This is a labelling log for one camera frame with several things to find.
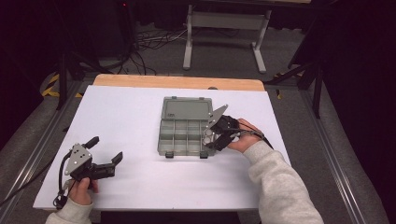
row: hand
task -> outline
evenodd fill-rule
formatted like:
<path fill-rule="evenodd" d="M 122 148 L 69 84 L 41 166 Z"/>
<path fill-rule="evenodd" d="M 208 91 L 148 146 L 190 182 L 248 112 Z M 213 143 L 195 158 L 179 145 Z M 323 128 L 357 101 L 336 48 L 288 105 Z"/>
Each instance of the hand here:
<path fill-rule="evenodd" d="M 94 193 L 99 192 L 98 181 L 93 180 L 92 184 L 93 184 L 93 189 L 92 189 L 93 192 Z M 80 205 L 90 205 L 92 203 L 91 196 L 88 193 L 88 187 L 90 186 L 90 179 L 88 177 L 81 179 L 80 182 L 71 180 L 69 186 L 70 187 L 73 186 L 73 188 L 69 187 L 69 198 L 73 200 L 73 202 L 78 203 Z"/>
<path fill-rule="evenodd" d="M 258 128 L 256 128 L 256 126 L 249 123 L 245 119 L 238 119 L 238 121 L 239 121 L 239 129 L 243 129 L 243 130 L 247 130 L 247 131 L 255 130 L 255 131 L 261 132 Z M 259 141 L 261 141 L 260 137 L 254 135 L 254 134 L 245 133 L 245 134 L 241 134 L 241 136 L 239 136 L 238 141 L 231 142 L 228 145 L 228 148 L 244 153 L 249 147 L 251 147 L 253 144 L 255 144 Z"/>

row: dark background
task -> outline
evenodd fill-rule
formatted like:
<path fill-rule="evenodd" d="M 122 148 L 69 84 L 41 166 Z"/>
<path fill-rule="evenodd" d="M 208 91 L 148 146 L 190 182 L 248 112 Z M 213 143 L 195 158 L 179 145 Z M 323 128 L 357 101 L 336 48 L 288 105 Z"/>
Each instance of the dark background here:
<path fill-rule="evenodd" d="M 40 84 L 57 70 L 64 49 L 49 13 L 43 11 L 47 3 L 16 0 L 0 7 L 0 148 L 42 101 Z M 57 2 L 59 14 L 70 28 L 65 39 L 68 47 L 93 60 L 120 57 L 132 41 L 124 30 L 128 24 L 119 5 L 101 3 Z M 128 7 L 142 24 L 155 22 L 156 27 L 168 30 L 182 27 L 187 15 L 183 5 L 128 3 Z M 324 81 L 346 135 L 382 199 L 390 223 L 395 223 L 396 6 L 393 1 L 360 0 L 340 1 L 334 7 L 339 9 L 335 16 L 315 20 L 295 63 L 322 59 Z M 203 7 L 208 9 L 235 10 Z M 253 13 L 257 9 L 237 10 Z M 98 27 L 92 20 L 103 13 L 109 19 L 100 21 L 104 25 Z M 308 31 L 314 18 L 297 10 L 274 10 L 270 26 Z"/>

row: table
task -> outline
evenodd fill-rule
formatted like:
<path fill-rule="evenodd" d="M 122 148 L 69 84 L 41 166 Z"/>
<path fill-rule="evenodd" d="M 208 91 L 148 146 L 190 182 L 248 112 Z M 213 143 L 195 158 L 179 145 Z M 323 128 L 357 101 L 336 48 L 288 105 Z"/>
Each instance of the table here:
<path fill-rule="evenodd" d="M 217 86 L 221 90 L 197 90 L 199 82 L 204 83 L 204 88 Z M 253 91 L 229 90 L 232 85 L 243 87 L 242 89 L 252 88 Z M 196 157 L 175 157 L 169 160 L 158 155 L 163 97 L 172 95 L 209 97 L 212 98 L 214 108 L 229 104 L 227 115 L 244 117 L 259 127 L 267 127 L 263 130 L 265 135 L 290 163 L 268 94 L 260 81 L 100 75 L 84 94 L 58 155 L 37 194 L 34 207 L 53 208 L 52 200 L 57 193 L 57 174 L 62 157 L 76 142 L 85 143 L 98 135 L 101 141 L 90 149 L 93 162 L 108 163 L 120 151 L 123 151 L 124 159 L 118 165 L 115 177 L 100 180 L 101 192 L 93 195 L 95 209 L 257 209 L 258 188 L 249 180 L 248 160 L 239 152 L 224 149 L 207 160 Z M 252 105 L 254 110 L 246 110 Z"/>
<path fill-rule="evenodd" d="M 276 0 L 279 3 L 309 4 L 310 0 Z M 260 48 L 262 40 L 267 30 L 268 22 L 271 17 L 271 10 L 266 10 L 263 15 L 241 15 L 216 12 L 199 12 L 194 11 L 193 6 L 189 5 L 187 16 L 187 41 L 184 53 L 183 69 L 191 68 L 192 54 L 192 27 L 211 27 L 211 28 L 228 28 L 228 29 L 244 29 L 258 30 L 258 38 L 256 42 L 251 43 L 256 64 L 260 73 L 265 73 L 266 68 L 262 59 Z"/>

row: gray sweater sleeve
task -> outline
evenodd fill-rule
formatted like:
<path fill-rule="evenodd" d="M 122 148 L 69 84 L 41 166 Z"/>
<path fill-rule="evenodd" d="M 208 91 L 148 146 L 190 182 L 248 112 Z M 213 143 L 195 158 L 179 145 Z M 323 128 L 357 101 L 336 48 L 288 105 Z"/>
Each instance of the gray sweater sleeve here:
<path fill-rule="evenodd" d="M 260 141 L 244 155 L 251 164 L 250 179 L 261 186 L 259 212 L 263 224 L 323 223 L 303 180 L 279 151 Z"/>
<path fill-rule="evenodd" d="M 46 224 L 91 224 L 89 215 L 92 208 L 92 203 L 80 205 L 69 198 L 62 210 L 49 215 Z"/>

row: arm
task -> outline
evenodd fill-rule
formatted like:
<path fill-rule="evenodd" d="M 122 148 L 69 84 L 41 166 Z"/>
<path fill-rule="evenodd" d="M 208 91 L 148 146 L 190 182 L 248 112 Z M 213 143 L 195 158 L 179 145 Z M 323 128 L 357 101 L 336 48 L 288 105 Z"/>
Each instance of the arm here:
<path fill-rule="evenodd" d="M 240 119 L 240 128 L 258 129 Z M 260 138 L 243 135 L 229 148 L 238 150 L 250 161 L 248 174 L 261 186 L 259 212 L 262 223 L 323 223 L 312 204 L 303 180 L 283 159 Z"/>
<path fill-rule="evenodd" d="M 92 181 L 93 191 L 98 192 L 97 181 Z M 90 212 L 93 208 L 91 196 L 88 194 L 88 186 L 90 179 L 84 178 L 81 182 L 75 182 L 74 187 L 69 190 L 69 198 L 64 208 L 52 213 L 47 218 L 47 224 L 88 224 L 91 223 L 89 219 Z"/>

